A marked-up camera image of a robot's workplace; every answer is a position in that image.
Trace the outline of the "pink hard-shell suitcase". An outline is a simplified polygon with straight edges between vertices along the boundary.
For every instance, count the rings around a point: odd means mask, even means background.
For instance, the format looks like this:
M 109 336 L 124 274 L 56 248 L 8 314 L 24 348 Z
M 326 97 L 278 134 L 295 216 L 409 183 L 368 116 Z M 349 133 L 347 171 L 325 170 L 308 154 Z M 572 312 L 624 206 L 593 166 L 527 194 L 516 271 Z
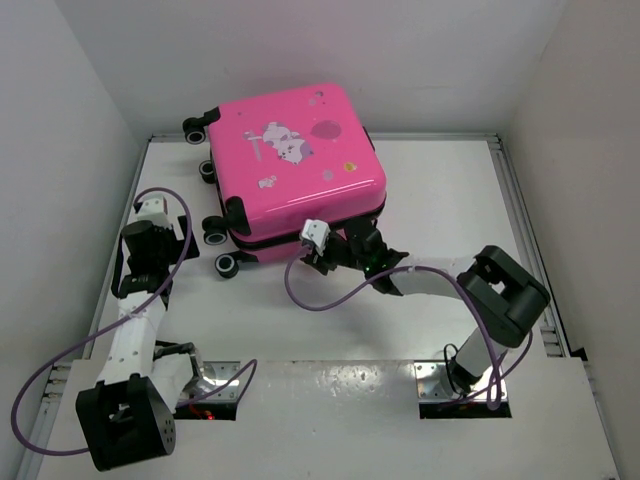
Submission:
M 234 277 L 244 263 L 292 257 L 308 219 L 340 230 L 357 217 L 377 218 L 386 175 L 345 89 L 335 83 L 223 103 L 183 121 L 187 143 L 210 145 L 199 166 L 216 188 L 221 212 L 205 217 L 203 240 L 231 240 L 236 251 L 215 260 Z

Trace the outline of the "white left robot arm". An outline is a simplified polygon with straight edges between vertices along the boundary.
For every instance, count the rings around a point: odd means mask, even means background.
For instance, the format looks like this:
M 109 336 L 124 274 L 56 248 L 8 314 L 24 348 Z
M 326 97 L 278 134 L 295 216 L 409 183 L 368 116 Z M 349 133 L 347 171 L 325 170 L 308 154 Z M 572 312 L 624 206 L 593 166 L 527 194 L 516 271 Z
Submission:
M 156 340 L 169 306 L 170 268 L 180 257 L 198 254 L 196 243 L 176 237 L 164 213 L 139 212 L 121 230 L 111 285 L 121 324 L 95 386 L 80 392 L 75 403 L 101 472 L 175 449 L 176 406 L 200 371 L 193 344 L 161 347 Z

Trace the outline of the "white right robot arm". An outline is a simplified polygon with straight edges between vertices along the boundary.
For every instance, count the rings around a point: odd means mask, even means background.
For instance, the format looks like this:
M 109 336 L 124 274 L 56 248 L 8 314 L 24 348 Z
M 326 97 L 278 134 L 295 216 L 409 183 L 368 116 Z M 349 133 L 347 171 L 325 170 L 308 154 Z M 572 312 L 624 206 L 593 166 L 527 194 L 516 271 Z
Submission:
M 387 246 L 374 226 L 353 223 L 343 233 L 308 220 L 300 240 L 302 261 L 325 275 L 338 267 L 363 273 L 365 284 L 383 295 L 434 295 L 459 299 L 476 329 L 445 362 L 445 380 L 466 395 L 499 359 L 519 347 L 551 301 L 534 276 L 503 249 L 488 245 L 470 257 L 419 259 Z

